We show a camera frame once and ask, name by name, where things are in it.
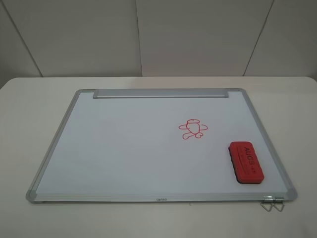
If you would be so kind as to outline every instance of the metal hook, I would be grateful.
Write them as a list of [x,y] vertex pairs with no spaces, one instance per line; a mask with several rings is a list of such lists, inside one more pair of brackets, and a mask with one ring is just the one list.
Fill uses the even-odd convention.
[[281,204],[281,208],[278,208],[275,203],[272,203],[273,207],[275,207],[277,211],[282,212],[285,206],[284,202],[281,202],[279,204]]
[[264,203],[264,202],[261,202],[261,206],[267,211],[267,212],[270,212],[272,210],[272,207],[274,206],[273,203],[270,203],[270,207],[267,208],[265,205],[267,205],[268,203]]

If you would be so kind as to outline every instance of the red drawing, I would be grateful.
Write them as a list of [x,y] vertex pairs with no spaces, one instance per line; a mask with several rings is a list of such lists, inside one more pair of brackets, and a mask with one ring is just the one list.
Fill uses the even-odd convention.
[[185,125],[180,125],[178,127],[181,130],[188,130],[188,133],[183,134],[183,139],[187,140],[189,137],[195,136],[200,139],[204,134],[201,133],[202,130],[207,130],[206,125],[200,124],[200,120],[190,119]]

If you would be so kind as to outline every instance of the whiteboard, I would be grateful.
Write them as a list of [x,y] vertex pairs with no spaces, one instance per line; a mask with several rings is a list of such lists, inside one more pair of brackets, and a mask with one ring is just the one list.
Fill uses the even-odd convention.
[[[224,89],[80,91],[28,191],[32,201],[292,200],[246,97]],[[184,127],[190,119],[199,133]],[[237,182],[233,141],[253,144],[261,184]]]

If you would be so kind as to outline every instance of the wall seam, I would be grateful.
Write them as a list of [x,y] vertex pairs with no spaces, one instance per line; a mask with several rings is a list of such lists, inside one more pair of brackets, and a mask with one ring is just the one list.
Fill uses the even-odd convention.
[[24,41],[24,39],[23,39],[23,37],[22,37],[20,31],[18,30],[16,24],[15,24],[14,21],[13,21],[13,18],[11,17],[11,15],[10,15],[8,9],[6,8],[6,6],[4,5],[4,2],[3,2],[2,0],[0,0],[0,4],[2,5],[2,7],[3,7],[5,13],[7,14],[7,16],[8,16],[8,18],[9,18],[11,24],[13,25],[13,28],[15,29],[16,33],[18,34],[18,36],[19,36],[19,38],[20,38],[22,44],[24,45],[24,47],[25,47],[27,53],[29,54],[29,56],[30,56],[30,58],[31,58],[31,60],[32,60],[34,66],[35,66],[35,68],[37,69],[39,75],[40,75],[41,77],[43,77],[42,72],[40,71],[40,68],[38,67],[38,65],[37,65],[35,59],[33,58],[33,56],[32,56],[32,54],[31,54],[31,52],[30,52],[28,46],[26,45],[26,43],[25,43],[25,41]]
[[250,62],[251,62],[251,58],[252,58],[253,53],[254,53],[254,51],[255,51],[255,49],[256,49],[256,47],[257,47],[257,44],[258,44],[258,41],[259,41],[260,36],[261,36],[261,34],[262,34],[262,31],[264,30],[264,27],[265,27],[265,25],[266,25],[267,18],[268,18],[268,16],[269,16],[269,13],[271,12],[271,9],[272,9],[272,7],[273,7],[274,2],[275,2],[275,0],[272,1],[271,6],[270,6],[270,8],[269,8],[269,10],[268,10],[268,12],[267,12],[266,18],[265,18],[264,23],[263,23],[263,25],[262,25],[262,29],[261,29],[261,31],[260,31],[260,33],[259,33],[259,36],[258,36],[258,38],[257,38],[257,41],[256,41],[254,47],[253,47],[252,53],[251,53],[251,55],[250,55],[249,61],[248,61],[247,66],[246,66],[246,69],[244,70],[243,76],[245,76],[245,74],[246,74],[246,72],[247,72],[247,69],[248,69],[249,64],[250,64]]
[[138,30],[138,43],[139,43],[139,53],[140,53],[141,76],[143,76],[137,0],[134,0],[134,3],[135,3],[135,12],[136,12],[136,16],[137,16],[137,30]]

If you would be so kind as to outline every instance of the silver frame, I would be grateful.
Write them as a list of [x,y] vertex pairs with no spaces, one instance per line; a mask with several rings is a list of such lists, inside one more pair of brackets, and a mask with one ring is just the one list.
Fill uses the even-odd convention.
[[[261,132],[262,137],[274,159],[276,167],[287,187],[287,192],[281,193],[203,193],[203,194],[36,194],[38,185],[43,177],[46,167],[51,159],[59,138],[67,124],[69,116],[81,93],[94,92],[93,97],[99,98],[175,98],[175,97],[223,97],[227,98],[232,91],[241,92],[254,120]],[[265,197],[279,197],[284,201],[292,201],[297,198],[297,192],[287,175],[285,168],[255,111],[247,92],[244,89],[100,89],[100,90],[78,90],[61,121],[59,128],[45,154],[45,157],[26,193],[26,199],[32,203],[42,202],[212,202],[212,201],[263,201]]]

